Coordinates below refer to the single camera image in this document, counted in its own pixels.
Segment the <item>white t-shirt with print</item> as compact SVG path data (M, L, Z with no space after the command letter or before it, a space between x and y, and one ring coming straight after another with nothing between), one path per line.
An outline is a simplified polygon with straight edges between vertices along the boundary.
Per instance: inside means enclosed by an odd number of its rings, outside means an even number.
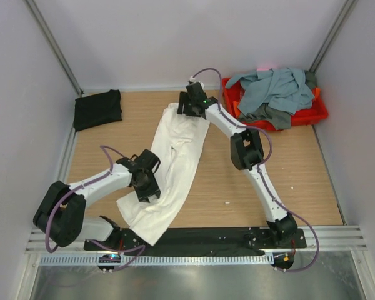
M161 162L154 175L160 198L143 203L131 192L117 200L129 228L151 246L171 225L189 195L209 129L209 121L179 115L177 108L174 102L164 109L151 146Z

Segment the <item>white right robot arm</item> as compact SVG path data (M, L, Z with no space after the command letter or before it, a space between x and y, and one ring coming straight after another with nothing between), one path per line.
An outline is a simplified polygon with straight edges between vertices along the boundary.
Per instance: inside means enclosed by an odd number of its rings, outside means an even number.
M193 79L179 95L177 113L203 118L229 138L232 164L243 171L256 191L270 230L271 244L278 248L290 246L298 225L293 215L282 208L282 201L268 176L265 162L269 158L264 155L259 134L264 130L246 126L232 117L215 97L207 96L199 81Z

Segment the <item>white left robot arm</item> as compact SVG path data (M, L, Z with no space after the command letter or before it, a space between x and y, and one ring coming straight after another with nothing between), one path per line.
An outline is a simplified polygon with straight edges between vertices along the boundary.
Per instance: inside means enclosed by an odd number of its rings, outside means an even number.
M149 203L161 195L155 173L161 161L148 149L140 155L121 155L109 160L109 167L78 182L52 183L40 203L33 224L45 234L49 253L76 241L84 242L84 250L118 251L122 248L122 230L105 216L86 217L85 210L111 193L133 188L140 203Z

